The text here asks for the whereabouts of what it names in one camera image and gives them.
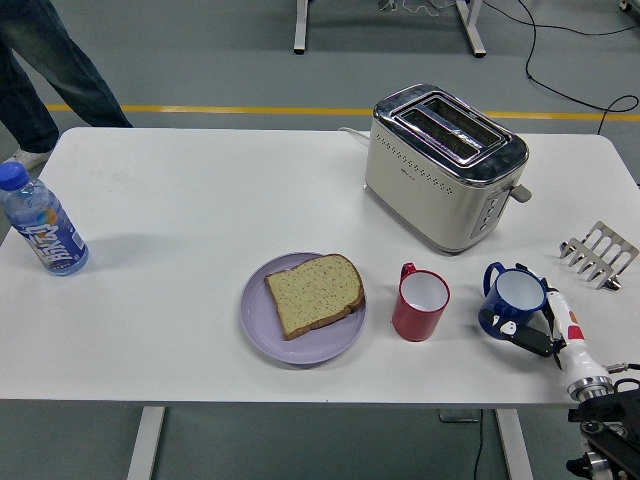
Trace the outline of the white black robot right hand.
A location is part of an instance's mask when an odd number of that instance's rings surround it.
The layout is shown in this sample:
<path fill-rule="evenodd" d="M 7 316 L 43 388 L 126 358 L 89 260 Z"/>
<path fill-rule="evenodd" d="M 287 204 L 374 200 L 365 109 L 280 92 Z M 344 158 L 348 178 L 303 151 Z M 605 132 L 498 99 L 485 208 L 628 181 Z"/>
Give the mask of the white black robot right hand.
<path fill-rule="evenodd" d="M 576 401 L 609 395 L 609 373 L 589 354 L 576 316 L 564 296 L 547 280 L 518 264 L 487 266 L 484 303 L 478 322 L 490 336 L 538 356 L 555 359 L 567 392 Z"/>

